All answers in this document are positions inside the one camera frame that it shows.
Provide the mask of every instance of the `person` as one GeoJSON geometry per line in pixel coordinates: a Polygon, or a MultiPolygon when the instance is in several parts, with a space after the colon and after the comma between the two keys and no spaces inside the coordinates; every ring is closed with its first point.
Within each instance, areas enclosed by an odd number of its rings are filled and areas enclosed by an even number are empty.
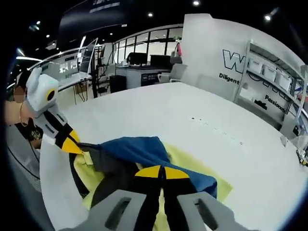
{"type": "Polygon", "coordinates": [[[5,122],[7,125],[15,125],[32,147],[40,149],[43,131],[34,125],[34,115],[27,104],[24,104],[26,82],[30,74],[30,71],[24,71],[19,76],[13,93],[14,101],[5,103],[5,122]]]}

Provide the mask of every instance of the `black cloth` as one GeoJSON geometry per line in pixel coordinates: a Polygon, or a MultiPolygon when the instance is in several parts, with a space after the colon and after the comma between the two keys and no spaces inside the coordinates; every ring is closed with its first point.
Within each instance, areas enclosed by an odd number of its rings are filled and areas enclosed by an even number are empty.
{"type": "MultiPolygon", "coordinates": [[[[129,188],[133,182],[135,174],[139,171],[135,163],[115,158],[104,149],[93,148],[92,144],[88,145],[85,143],[78,143],[77,145],[82,151],[90,152],[94,169],[104,174],[104,179],[94,192],[91,208],[116,190],[127,190],[129,188]]],[[[84,198],[89,194],[89,191],[74,168],[75,158],[76,154],[70,154],[70,167],[79,194],[84,198]]]]}

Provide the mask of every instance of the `blue cloth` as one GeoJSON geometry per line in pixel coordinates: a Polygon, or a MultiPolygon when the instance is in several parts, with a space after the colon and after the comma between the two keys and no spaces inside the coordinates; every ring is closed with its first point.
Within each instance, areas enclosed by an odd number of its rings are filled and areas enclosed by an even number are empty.
{"type": "Polygon", "coordinates": [[[123,137],[98,146],[117,158],[139,163],[145,167],[161,165],[179,169],[189,175],[198,192],[204,191],[217,197],[216,179],[171,164],[165,147],[158,137],[123,137]]]}

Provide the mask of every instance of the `desk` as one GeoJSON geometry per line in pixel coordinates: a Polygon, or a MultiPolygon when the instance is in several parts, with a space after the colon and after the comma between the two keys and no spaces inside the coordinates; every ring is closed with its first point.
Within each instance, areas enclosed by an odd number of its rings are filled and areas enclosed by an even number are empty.
{"type": "Polygon", "coordinates": [[[92,76],[90,75],[80,75],[79,73],[73,74],[70,78],[65,78],[59,81],[59,92],[90,79],[92,79],[92,76]]]}
{"type": "MultiPolygon", "coordinates": [[[[308,173],[299,165],[296,148],[290,142],[284,147],[275,128],[232,102],[183,83],[106,95],[64,114],[83,142],[158,136],[189,152],[233,186],[224,204],[249,229],[279,229],[307,188],[308,173]]],[[[45,141],[40,177],[56,229],[86,219],[68,155],[49,149],[45,141]]]]}
{"type": "Polygon", "coordinates": [[[158,74],[162,72],[170,72],[167,69],[157,69],[151,66],[128,66],[117,67],[116,74],[126,76],[127,89],[149,86],[158,83],[158,74]]]}

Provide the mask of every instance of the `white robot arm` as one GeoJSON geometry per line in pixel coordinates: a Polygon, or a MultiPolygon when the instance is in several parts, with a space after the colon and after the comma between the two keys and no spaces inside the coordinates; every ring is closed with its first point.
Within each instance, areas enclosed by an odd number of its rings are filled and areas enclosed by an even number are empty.
{"type": "Polygon", "coordinates": [[[64,152],[82,154],[76,145],[80,142],[76,132],[69,126],[65,116],[56,104],[59,82],[47,74],[41,74],[42,68],[35,68],[27,83],[25,104],[35,117],[34,123],[44,135],[54,139],[55,144],[64,152]]]}

